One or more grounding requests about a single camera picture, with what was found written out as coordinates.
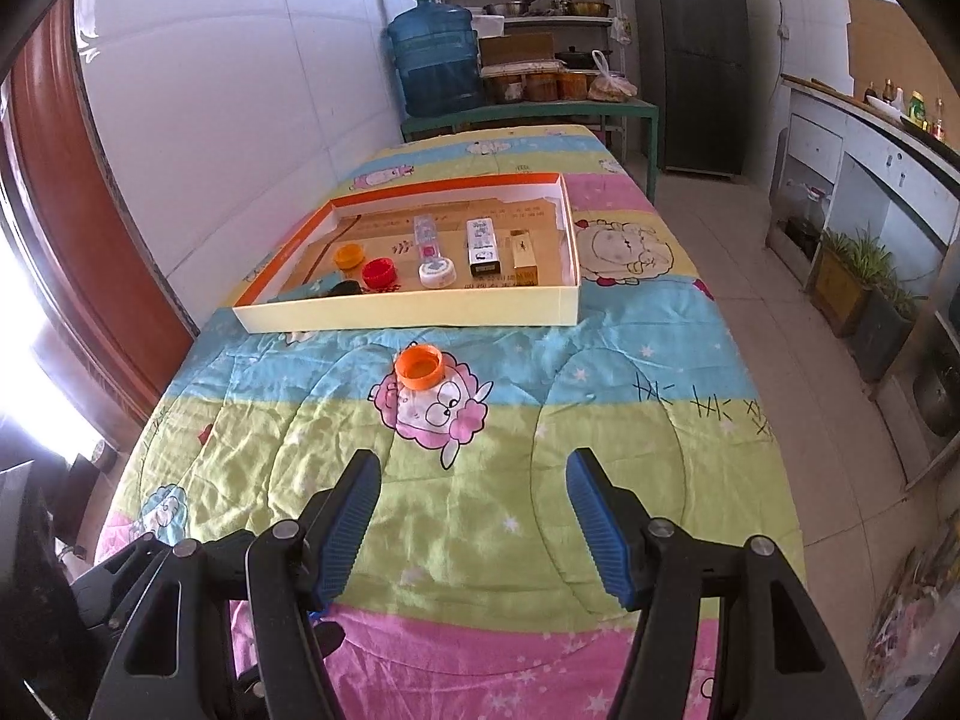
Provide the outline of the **yellow orange bottle cap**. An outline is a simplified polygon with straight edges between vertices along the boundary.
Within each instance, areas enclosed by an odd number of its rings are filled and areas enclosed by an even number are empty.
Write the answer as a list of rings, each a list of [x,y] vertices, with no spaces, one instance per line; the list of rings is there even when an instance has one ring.
[[[366,260],[363,245],[358,242],[347,242],[339,245],[334,252],[334,263],[342,273],[355,271]]]

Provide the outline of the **clear glitter rectangular case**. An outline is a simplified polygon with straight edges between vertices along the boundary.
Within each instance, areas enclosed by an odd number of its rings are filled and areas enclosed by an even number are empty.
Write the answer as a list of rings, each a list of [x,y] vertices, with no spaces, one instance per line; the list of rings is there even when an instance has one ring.
[[[431,215],[418,215],[413,218],[413,237],[415,238],[418,257],[422,262],[429,262],[441,257],[438,241],[438,227]]]

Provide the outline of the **teal rectangular box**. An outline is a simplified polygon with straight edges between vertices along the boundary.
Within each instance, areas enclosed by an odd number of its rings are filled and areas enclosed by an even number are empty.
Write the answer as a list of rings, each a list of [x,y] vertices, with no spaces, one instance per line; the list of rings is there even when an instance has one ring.
[[[331,273],[330,275],[327,275],[327,277],[319,278],[319,280],[309,281],[309,283],[304,283],[301,286],[297,286],[293,289],[286,289],[286,291],[283,291],[283,293],[277,294],[273,298],[270,298],[270,302],[286,302],[299,301],[300,299],[322,298],[322,296],[325,296],[325,294],[329,293],[331,289],[337,288],[342,281],[342,275]]]

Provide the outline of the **red bottle cap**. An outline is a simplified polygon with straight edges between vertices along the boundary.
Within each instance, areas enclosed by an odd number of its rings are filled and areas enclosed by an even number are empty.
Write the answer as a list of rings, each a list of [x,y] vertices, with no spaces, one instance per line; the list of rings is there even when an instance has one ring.
[[[377,257],[363,265],[361,279],[371,293],[389,293],[398,285],[397,268],[389,257]]]

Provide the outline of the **blue water jug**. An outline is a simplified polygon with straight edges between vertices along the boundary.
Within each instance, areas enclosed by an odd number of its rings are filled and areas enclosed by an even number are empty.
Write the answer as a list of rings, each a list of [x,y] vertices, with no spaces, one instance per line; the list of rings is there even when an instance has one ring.
[[[483,104],[469,10],[416,0],[389,23],[387,36],[410,117],[439,117]]]

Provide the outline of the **potted green plant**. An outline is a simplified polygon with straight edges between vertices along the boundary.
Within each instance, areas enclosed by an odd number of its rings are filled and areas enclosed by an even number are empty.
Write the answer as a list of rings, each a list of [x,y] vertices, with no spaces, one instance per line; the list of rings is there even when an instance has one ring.
[[[864,229],[823,232],[811,282],[812,304],[835,337],[849,337],[874,289],[893,271],[892,252]]]

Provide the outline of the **colourful cartoon quilt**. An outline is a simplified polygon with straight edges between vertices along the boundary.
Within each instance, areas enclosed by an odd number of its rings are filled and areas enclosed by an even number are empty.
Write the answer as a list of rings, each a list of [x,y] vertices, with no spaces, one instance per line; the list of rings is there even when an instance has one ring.
[[[698,538],[802,532],[781,454],[706,284],[658,212],[576,125],[387,149],[343,192],[459,177],[565,179],[583,286],[573,327],[252,335],[206,324],[149,418],[99,535],[109,556],[260,532],[353,452],[382,491],[327,670],[352,718],[601,718],[635,618],[604,592],[565,489],[587,447],[651,514]],[[443,351],[425,392],[410,344]]]

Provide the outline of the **plastic bag of food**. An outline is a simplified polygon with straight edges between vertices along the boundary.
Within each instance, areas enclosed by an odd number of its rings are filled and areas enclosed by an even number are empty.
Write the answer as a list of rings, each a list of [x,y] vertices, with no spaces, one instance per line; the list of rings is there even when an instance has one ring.
[[[638,96],[636,88],[623,75],[610,70],[605,55],[600,50],[593,50],[592,60],[597,68],[597,76],[590,82],[587,97],[601,103],[624,103]]]

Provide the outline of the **black refrigerator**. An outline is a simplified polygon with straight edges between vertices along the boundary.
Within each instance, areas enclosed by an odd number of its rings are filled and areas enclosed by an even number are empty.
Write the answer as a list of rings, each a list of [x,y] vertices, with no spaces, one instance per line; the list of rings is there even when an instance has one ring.
[[[641,96],[659,109],[659,167],[737,176],[747,146],[747,0],[635,0]]]

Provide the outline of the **white kitchen counter cabinet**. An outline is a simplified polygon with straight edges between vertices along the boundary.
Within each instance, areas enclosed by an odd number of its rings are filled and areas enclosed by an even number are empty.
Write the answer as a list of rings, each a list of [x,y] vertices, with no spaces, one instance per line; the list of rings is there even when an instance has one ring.
[[[859,229],[892,274],[849,337],[910,486],[958,455],[958,172],[880,115],[789,82],[766,242],[811,297],[823,232]]]

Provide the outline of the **white cartoon rectangular box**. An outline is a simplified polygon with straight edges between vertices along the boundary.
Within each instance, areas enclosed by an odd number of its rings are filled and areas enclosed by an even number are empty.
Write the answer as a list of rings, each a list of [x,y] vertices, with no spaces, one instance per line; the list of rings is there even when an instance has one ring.
[[[467,262],[474,277],[500,275],[500,249],[491,218],[473,218],[466,222]]]

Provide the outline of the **brown cardboard wall panel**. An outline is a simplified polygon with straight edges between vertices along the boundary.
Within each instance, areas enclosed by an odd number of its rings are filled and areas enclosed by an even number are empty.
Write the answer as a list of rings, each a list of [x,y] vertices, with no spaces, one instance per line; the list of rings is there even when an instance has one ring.
[[[869,86],[882,93],[890,80],[905,91],[918,91],[929,115],[942,101],[946,142],[958,146],[958,94],[923,34],[900,5],[885,0],[848,0],[848,60],[854,94],[861,98]]]

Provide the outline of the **white QR code lid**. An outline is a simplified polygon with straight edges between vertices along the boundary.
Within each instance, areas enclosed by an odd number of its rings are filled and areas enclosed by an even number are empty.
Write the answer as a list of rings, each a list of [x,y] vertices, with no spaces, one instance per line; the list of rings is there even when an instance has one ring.
[[[418,279],[425,289],[448,288],[457,281],[457,271],[448,257],[431,257],[418,265]]]

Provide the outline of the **black bottle cap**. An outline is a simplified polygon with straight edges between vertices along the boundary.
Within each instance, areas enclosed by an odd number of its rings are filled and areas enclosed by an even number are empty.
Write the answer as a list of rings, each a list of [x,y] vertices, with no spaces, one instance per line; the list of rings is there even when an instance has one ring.
[[[363,288],[355,280],[345,280],[337,283],[334,288],[329,289],[325,296],[327,298],[336,298],[337,296],[358,296],[363,293]]]

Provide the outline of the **gold rectangular box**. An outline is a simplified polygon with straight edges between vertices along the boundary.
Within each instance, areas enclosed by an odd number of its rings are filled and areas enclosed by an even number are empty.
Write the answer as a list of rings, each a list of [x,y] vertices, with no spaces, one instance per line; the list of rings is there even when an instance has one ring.
[[[530,232],[512,231],[509,243],[511,244],[512,273],[517,286],[537,286],[539,267]]]

